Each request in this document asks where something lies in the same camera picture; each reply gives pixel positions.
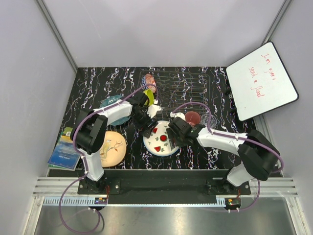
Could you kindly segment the white whiteboard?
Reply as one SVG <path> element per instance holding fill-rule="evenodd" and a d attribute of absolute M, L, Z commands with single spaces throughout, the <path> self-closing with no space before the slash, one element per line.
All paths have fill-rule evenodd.
<path fill-rule="evenodd" d="M 299 94 L 273 42 L 226 68 L 240 121 L 295 102 Z"/>

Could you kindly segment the white watermelon plate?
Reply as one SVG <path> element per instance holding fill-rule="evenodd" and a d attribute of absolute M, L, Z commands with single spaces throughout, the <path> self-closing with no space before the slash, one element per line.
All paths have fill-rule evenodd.
<path fill-rule="evenodd" d="M 170 146 L 167 128 L 169 121 L 159 120 L 156 127 L 151 131 L 150 136 L 143 137 L 143 143 L 146 149 L 153 155 L 167 157 L 176 153 L 179 148 Z"/>

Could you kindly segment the pink mug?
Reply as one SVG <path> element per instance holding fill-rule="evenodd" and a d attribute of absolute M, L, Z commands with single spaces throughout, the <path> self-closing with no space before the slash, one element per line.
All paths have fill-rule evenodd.
<path fill-rule="evenodd" d="M 185 114 L 185 121 L 191 125 L 192 127 L 194 127 L 195 125 L 200 124 L 201 122 L 201 116 L 199 115 L 199 113 L 195 112 L 195 111 L 189 111 Z"/>

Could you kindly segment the clear glass cup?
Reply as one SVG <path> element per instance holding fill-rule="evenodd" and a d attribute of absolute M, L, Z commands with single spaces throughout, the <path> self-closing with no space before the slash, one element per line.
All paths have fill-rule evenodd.
<path fill-rule="evenodd" d="M 200 121 L 201 125 L 207 125 L 208 121 L 210 121 L 209 123 L 210 128 L 214 129 L 215 127 L 217 127 L 218 121 L 214 115 L 204 114 L 201 116 L 201 121 Z"/>

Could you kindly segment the yellow-green bowl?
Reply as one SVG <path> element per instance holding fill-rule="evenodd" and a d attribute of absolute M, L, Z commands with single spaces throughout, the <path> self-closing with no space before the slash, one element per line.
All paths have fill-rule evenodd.
<path fill-rule="evenodd" d="M 147 96 L 147 99 L 144 103 L 145 106 L 151 106 L 154 104 L 154 93 L 150 89 L 146 89 L 143 91 L 143 93 Z"/>

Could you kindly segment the landscape cover book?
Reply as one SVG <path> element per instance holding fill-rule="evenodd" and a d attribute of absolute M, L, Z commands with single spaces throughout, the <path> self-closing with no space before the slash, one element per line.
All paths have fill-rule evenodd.
<path fill-rule="evenodd" d="M 57 144 L 47 164 L 49 169 L 60 169 L 74 171 L 80 160 L 80 154 L 73 148 L 70 135 L 71 127 L 66 127 L 59 136 Z"/>

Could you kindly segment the aluminium slotted rail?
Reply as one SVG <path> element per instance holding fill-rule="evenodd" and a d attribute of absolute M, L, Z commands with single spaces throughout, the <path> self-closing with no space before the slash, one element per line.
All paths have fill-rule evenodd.
<path fill-rule="evenodd" d="M 291 178 L 269 178 L 257 183 L 252 180 L 233 194 L 216 193 L 210 188 L 204 190 L 174 190 L 174 191 L 128 191 L 125 194 L 126 183 L 114 181 L 109 190 L 100 194 L 78 191 L 83 187 L 75 178 L 40 177 L 37 180 L 33 196 L 42 197 L 43 204 L 49 206 L 117 206 L 117 207 L 225 207 L 229 200 L 235 198 L 283 197 L 297 198 L 298 193 Z"/>

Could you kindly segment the peach bird plate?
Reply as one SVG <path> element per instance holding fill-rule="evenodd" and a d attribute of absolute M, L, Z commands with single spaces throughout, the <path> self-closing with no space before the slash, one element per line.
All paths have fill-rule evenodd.
<path fill-rule="evenodd" d="M 120 164 L 126 155 L 126 140 L 118 132 L 107 131 L 100 148 L 100 161 L 103 168 Z"/>

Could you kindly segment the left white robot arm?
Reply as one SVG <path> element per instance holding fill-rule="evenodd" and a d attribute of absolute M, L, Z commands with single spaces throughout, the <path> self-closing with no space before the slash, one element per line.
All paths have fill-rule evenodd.
<path fill-rule="evenodd" d="M 90 179 L 89 189 L 96 194 L 105 190 L 105 181 L 101 179 L 104 170 L 101 166 L 100 148 L 104 142 L 107 127 L 113 122 L 130 117 L 139 133 L 148 137 L 157 121 L 154 117 L 162 112 L 157 101 L 149 104 L 149 98 L 143 92 L 131 94 L 123 99 L 98 109 L 82 109 L 70 139 L 73 148 L 84 163 L 85 176 Z"/>

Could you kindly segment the teal scalloped plate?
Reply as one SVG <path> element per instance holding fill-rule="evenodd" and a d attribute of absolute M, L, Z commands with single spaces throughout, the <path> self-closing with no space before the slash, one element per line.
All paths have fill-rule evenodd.
<path fill-rule="evenodd" d="M 116 101 L 120 100 L 121 98 L 123 98 L 123 96 L 121 96 L 121 95 L 110 96 L 110 97 L 108 97 L 108 98 L 106 98 L 105 100 L 102 101 L 102 103 L 100 104 L 99 108 L 104 108 L 106 106 L 109 106 L 109 105 L 115 103 Z M 129 120 L 130 120 L 130 117 L 122 117 L 122 118 L 112 122 L 111 126 L 123 125 L 125 122 L 128 122 Z"/>

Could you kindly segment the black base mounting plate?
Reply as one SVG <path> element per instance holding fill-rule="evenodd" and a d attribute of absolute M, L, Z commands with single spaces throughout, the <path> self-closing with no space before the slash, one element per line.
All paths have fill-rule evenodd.
<path fill-rule="evenodd" d="M 121 195 L 124 192 L 179 192 L 198 191 L 209 195 L 249 195 L 248 182 L 239 187 L 226 180 L 228 170 L 147 170 L 105 169 L 98 182 L 85 178 L 79 183 L 79 194 L 108 192 Z"/>

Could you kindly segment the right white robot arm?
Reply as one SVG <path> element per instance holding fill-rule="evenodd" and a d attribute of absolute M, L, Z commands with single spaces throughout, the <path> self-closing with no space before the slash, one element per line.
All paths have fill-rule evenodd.
<path fill-rule="evenodd" d="M 191 126 L 180 117 L 170 121 L 166 128 L 170 147 L 200 145 L 235 154 L 241 163 L 233 167 L 222 181 L 224 192 L 233 194 L 252 179 L 266 181 L 274 172 L 275 165 L 283 161 L 279 151 L 259 131 L 229 133 L 211 129 L 208 125 Z"/>

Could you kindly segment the red patterned bowl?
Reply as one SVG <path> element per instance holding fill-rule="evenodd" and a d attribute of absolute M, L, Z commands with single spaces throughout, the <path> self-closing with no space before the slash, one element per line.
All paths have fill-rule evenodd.
<path fill-rule="evenodd" d="M 147 88 L 150 89 L 154 94 L 156 93 L 156 82 L 151 74 L 147 73 L 144 75 L 144 83 L 149 84 Z"/>

